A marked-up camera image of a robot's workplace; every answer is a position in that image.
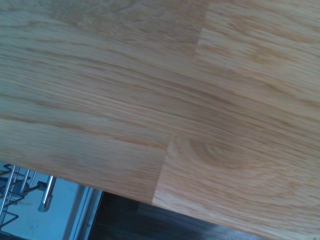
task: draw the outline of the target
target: dark floor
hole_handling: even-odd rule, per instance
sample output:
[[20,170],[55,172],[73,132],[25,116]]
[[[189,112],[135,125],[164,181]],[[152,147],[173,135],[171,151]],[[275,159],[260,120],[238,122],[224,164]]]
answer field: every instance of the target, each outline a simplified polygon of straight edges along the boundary
[[162,208],[104,193],[90,240],[263,240]]

